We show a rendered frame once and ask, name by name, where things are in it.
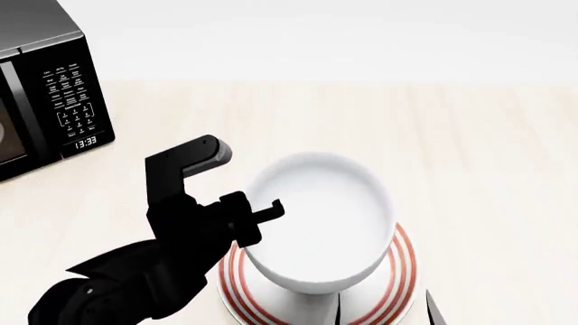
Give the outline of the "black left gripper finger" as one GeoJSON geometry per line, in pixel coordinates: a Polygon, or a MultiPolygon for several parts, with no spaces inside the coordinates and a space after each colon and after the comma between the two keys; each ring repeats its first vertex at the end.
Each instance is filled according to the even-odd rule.
{"type": "Polygon", "coordinates": [[[262,224],[267,221],[275,220],[276,218],[280,218],[284,215],[284,206],[282,205],[280,200],[274,200],[272,202],[271,208],[266,208],[263,210],[259,210],[252,214],[252,219],[256,222],[256,224],[262,224]]]}

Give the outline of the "white plate with red rings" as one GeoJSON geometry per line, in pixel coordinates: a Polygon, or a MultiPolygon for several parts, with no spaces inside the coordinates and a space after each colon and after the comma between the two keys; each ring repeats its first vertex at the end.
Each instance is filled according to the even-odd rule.
{"type": "MultiPolygon", "coordinates": [[[[218,278],[219,296],[240,325],[334,325],[337,293],[289,292],[265,278],[236,245],[220,260],[218,278]]],[[[378,268],[340,292],[340,325],[397,325],[414,302],[417,283],[413,243],[397,227],[378,268]]]]}

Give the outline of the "black microwave oven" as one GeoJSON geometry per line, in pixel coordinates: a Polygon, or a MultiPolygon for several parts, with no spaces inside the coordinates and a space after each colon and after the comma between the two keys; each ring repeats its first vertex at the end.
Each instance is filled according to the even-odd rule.
{"type": "Polygon", "coordinates": [[[57,0],[0,0],[0,181],[115,132],[83,31],[57,0]]]}

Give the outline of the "white bowl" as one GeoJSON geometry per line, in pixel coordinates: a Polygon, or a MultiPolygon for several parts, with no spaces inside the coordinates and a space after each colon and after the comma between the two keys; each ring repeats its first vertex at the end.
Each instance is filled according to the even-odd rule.
{"type": "Polygon", "coordinates": [[[336,153],[293,153],[247,186],[254,208],[280,200],[284,215],[260,225],[245,251],[269,281],[290,292],[329,294],[360,283],[385,259],[397,215],[367,167],[336,153]]]}

